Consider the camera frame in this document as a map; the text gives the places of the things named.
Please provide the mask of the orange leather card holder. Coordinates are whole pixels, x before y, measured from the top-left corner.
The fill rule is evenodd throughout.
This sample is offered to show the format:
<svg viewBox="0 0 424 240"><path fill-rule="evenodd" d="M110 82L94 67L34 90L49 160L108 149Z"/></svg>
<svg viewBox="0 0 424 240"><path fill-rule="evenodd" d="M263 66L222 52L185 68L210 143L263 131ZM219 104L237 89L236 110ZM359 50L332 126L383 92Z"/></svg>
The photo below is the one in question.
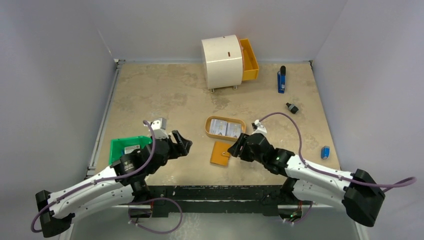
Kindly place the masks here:
<svg viewBox="0 0 424 240"><path fill-rule="evenodd" d="M229 164L229 159L231 157L230 153L228 152L228 149L232 145L229 143L216 141L213 145L211 157L210 157L210 163L227 167Z"/></svg>

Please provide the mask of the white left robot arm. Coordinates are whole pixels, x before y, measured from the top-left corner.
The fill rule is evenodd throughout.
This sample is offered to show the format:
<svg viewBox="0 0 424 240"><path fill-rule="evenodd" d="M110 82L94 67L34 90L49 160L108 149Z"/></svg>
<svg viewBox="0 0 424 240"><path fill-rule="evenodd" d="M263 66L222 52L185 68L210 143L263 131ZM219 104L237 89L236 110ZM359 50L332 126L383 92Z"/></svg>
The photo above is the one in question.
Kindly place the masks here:
<svg viewBox="0 0 424 240"><path fill-rule="evenodd" d="M35 195L38 213L31 222L31 231L38 232L35 223L39 221L40 232L50 238L105 208L163 201L163 197L153 197L145 178L168 160L187 156L192 145L177 130L162 139L134 136L111 140L111 164L105 169L64 190L42 190Z"/></svg>

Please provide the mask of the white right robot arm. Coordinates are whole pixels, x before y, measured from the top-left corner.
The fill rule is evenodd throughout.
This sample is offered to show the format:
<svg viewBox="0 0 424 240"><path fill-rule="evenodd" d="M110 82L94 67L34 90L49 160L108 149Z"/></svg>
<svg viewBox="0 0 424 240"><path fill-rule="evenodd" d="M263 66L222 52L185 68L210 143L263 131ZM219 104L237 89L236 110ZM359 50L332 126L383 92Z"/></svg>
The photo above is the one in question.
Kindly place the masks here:
<svg viewBox="0 0 424 240"><path fill-rule="evenodd" d="M243 133L227 151L235 158L258 162L272 174L286 177L280 191L284 202L300 200L332 206L366 227L375 225L386 197L365 170L349 172L302 161L292 151L275 148L261 133Z"/></svg>

